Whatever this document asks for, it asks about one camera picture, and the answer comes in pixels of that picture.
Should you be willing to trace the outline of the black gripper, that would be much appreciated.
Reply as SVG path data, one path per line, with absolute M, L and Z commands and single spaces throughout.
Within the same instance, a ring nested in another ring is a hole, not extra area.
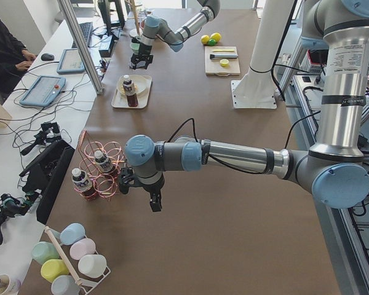
M 139 61 L 145 61 L 144 68 L 147 68 L 153 62 L 153 55 L 151 54 L 151 45 L 145 45 L 144 43 L 138 44 L 138 53 L 132 55 L 130 65 L 132 69 L 137 69 Z
M 118 181 L 119 181 L 119 191 L 123 194 L 127 194 L 129 192 L 130 187 L 142 187 L 146 192 L 149 192 L 151 195 L 149 205 L 151 207 L 152 212 L 162 211 L 161 189 L 165 183 L 163 174 L 157 176 L 156 181 L 152 180 L 151 184 L 144 184 L 133 172 L 132 168 L 124 167 L 120 171 Z

